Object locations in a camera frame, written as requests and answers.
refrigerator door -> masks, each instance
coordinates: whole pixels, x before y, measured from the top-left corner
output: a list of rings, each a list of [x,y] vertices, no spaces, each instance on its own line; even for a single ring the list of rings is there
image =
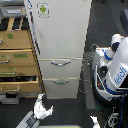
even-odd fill
[[[25,6],[39,59],[83,55],[91,0],[25,0]]]

freezer drawer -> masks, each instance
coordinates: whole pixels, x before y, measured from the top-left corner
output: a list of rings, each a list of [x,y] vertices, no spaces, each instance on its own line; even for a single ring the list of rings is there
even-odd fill
[[[0,49],[31,48],[26,30],[0,32],[0,42]]]
[[[44,79],[48,99],[77,98],[79,79]]]
[[[39,79],[25,82],[0,82],[0,93],[40,92]]]
[[[36,65],[0,67],[0,77],[35,76],[35,75],[38,75]]]
[[[42,78],[79,77],[82,59],[44,60],[38,61]]]
[[[32,50],[1,50],[0,66],[35,65]]]

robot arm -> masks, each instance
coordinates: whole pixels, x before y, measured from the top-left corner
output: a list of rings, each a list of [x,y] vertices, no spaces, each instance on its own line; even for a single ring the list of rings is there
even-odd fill
[[[34,113],[33,111],[30,111],[16,128],[38,128],[38,119],[44,119],[47,116],[52,115],[53,106],[49,110],[46,110],[44,104],[42,104],[43,98],[45,98],[45,94],[38,95],[34,106]]]
[[[39,94],[34,106],[34,115],[37,119],[44,119],[49,115],[52,115],[53,106],[47,111],[45,106],[42,104],[42,98],[45,94]]]

open drawer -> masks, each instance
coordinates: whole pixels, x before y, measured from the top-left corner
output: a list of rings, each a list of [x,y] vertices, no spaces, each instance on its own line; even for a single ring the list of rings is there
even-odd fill
[[[0,77],[35,76],[38,75],[36,65],[1,67]]]
[[[0,66],[35,65],[31,49],[0,50]]]
[[[0,93],[26,93],[26,92],[40,92],[39,79],[37,76],[28,77],[26,81],[22,80],[13,80],[15,78],[8,77],[2,78],[0,82]]]
[[[0,32],[0,49],[31,48],[28,32],[3,31]]]

wooden cabinet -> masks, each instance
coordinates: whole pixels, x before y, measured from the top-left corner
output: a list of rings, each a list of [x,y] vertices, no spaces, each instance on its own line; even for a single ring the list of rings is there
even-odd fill
[[[29,30],[12,31],[13,22],[10,18],[8,29],[0,31],[0,96],[37,96],[43,85],[31,34]]]

